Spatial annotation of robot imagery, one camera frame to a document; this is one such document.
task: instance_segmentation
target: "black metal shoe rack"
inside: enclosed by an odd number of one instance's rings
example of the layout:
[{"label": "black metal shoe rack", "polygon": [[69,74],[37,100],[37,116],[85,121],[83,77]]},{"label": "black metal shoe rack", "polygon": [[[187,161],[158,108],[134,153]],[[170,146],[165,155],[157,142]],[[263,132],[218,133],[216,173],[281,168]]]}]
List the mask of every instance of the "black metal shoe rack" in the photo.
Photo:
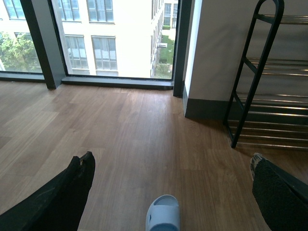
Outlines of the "black metal shoe rack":
[{"label": "black metal shoe rack", "polygon": [[[259,14],[259,10],[261,5],[267,0],[260,0],[256,6],[253,19],[249,28],[247,40],[245,43],[244,51],[242,54],[242,58],[240,61],[240,65],[238,68],[238,72],[236,75],[235,83],[232,89],[232,93],[230,96],[229,104],[227,107],[227,111],[223,120],[223,124],[227,127],[229,131],[229,135],[231,138],[231,147],[235,148],[236,144],[238,143],[238,139],[241,135],[244,123],[246,121],[248,113],[255,113],[259,115],[271,115],[271,116],[289,116],[292,119],[294,117],[299,117],[301,120],[308,121],[308,104],[307,104],[307,99],[308,96],[303,96],[303,95],[286,95],[286,94],[261,94],[259,95],[259,98],[257,97],[258,94],[256,94],[256,90],[259,84],[259,81],[261,79],[262,75],[275,75],[275,76],[289,76],[289,77],[308,77],[308,61],[302,61],[302,60],[278,60],[278,59],[268,59],[272,44],[274,42],[278,27],[280,24],[289,24],[289,25],[308,25],[308,16],[283,16],[283,11],[284,11],[284,1],[283,0],[273,0],[275,5],[276,5],[276,12],[275,15],[263,15]],[[249,48],[249,43],[255,28],[255,24],[257,20],[264,21],[266,23],[271,24],[270,31],[267,36],[267,40],[262,52],[262,55],[260,59],[258,58],[247,58],[247,51]],[[241,77],[243,65],[247,65],[251,71],[254,73],[254,78],[250,87],[250,90],[248,93],[243,93],[243,92],[237,92],[237,87],[239,84],[239,80]],[[264,97],[269,96],[269,97],[274,97],[274,100],[268,99],[265,100]],[[231,111],[231,106],[233,105],[233,101],[236,101],[236,103],[239,105],[241,109],[241,116],[240,119],[237,123],[237,125],[231,126],[230,124],[234,121],[229,120],[229,115]],[[262,104],[260,103],[261,101],[266,102],[263,105],[263,108],[266,108],[264,111],[260,111],[260,107],[262,107]],[[252,108],[258,107],[257,111],[251,110]],[[274,112],[268,112],[268,108],[274,108],[274,109],[286,109],[286,110],[291,110],[292,113],[274,113]],[[299,131],[300,137],[305,137],[308,136],[308,126],[303,125],[300,130],[296,128],[296,131],[292,131],[294,129],[294,126],[292,124],[285,124],[287,127],[290,128],[290,130],[283,131],[283,130],[277,130],[279,133],[296,133]],[[261,123],[261,126],[264,127],[264,130],[271,130],[268,129],[270,127],[270,123],[263,122]],[[254,139],[267,139],[267,136],[261,135],[261,136],[256,136],[256,135],[244,135],[244,136],[250,136],[251,138]],[[278,140],[295,140],[294,136],[292,138],[282,138],[282,137],[273,137],[274,139]],[[300,139],[300,141],[308,143],[308,139]],[[288,145],[273,145],[265,144],[267,146],[281,146],[281,147],[292,147]],[[295,148],[302,148],[302,149],[307,149],[308,147],[302,147],[301,145],[295,145]]]}]

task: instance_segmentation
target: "tree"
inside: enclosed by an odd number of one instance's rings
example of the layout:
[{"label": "tree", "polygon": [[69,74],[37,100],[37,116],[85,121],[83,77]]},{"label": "tree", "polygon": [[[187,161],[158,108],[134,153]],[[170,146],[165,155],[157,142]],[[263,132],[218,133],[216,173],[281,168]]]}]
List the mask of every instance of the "tree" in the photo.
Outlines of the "tree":
[{"label": "tree", "polygon": [[41,72],[33,41],[26,34],[13,39],[0,32],[0,58],[6,71]]}]

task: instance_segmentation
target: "building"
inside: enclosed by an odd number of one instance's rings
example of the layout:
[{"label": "building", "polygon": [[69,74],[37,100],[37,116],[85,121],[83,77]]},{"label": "building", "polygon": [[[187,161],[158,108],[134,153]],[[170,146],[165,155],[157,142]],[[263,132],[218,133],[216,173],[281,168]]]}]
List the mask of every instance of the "building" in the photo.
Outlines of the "building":
[{"label": "building", "polygon": [[[69,74],[154,77],[163,0],[53,0],[52,4]],[[12,38],[29,34],[19,0],[1,0],[0,10],[0,31]]]}]

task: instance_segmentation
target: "window sill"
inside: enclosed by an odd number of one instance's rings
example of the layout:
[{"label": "window sill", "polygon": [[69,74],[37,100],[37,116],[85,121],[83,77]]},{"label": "window sill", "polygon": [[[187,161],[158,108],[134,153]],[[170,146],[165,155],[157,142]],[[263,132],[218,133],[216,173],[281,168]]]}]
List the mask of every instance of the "window sill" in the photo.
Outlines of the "window sill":
[{"label": "window sill", "polygon": [[63,23],[81,23],[81,21],[67,21],[67,20],[62,20]]},{"label": "window sill", "polygon": [[102,22],[102,21],[89,21],[90,24],[105,24],[105,25],[115,25],[114,22]]},{"label": "window sill", "polygon": [[24,19],[24,18],[10,18],[10,21],[25,21],[26,22],[26,19]]},{"label": "window sill", "polygon": [[151,79],[99,78],[99,77],[65,77],[62,83],[71,85],[99,86],[112,88],[134,88],[146,90],[171,90],[173,82]]},{"label": "window sill", "polygon": [[0,72],[0,80],[2,81],[20,81],[20,82],[38,82],[44,83],[45,79],[43,74],[38,73],[14,73],[14,72]]}]

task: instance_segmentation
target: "white slipper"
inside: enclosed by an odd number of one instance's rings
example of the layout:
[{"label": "white slipper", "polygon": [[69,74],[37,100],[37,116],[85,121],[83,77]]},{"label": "white slipper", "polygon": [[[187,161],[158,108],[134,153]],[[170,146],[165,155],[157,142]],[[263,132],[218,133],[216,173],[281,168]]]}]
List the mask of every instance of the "white slipper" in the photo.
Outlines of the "white slipper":
[{"label": "white slipper", "polygon": [[180,231],[180,208],[177,199],[162,195],[149,207],[145,222],[146,231]]}]

